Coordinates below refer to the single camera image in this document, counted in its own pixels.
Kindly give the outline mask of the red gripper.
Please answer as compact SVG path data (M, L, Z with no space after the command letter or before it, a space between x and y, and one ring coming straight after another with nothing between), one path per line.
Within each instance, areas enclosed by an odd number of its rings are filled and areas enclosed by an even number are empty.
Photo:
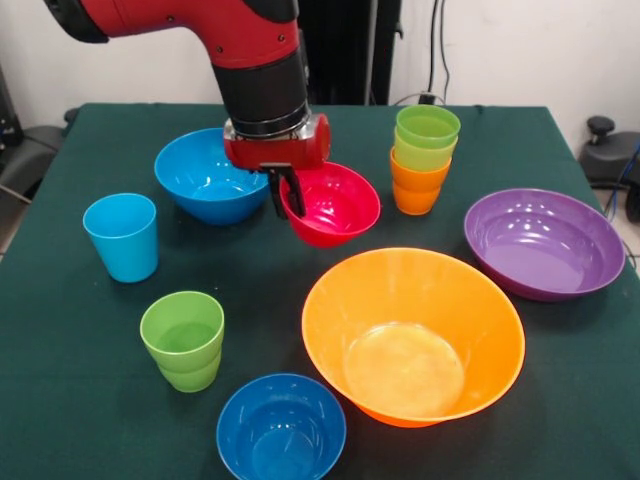
M289 206L300 218L306 215L306 207L295 170L321 168L329 158L330 141L330 126L325 114L311 114L299 128L272 138L243 137L235 131L230 119L223 128L225 154L235 167L244 170L261 170L272 165L292 167L284 169L284 179L289 186ZM268 172L276 214L287 220L280 195L282 178L280 171Z

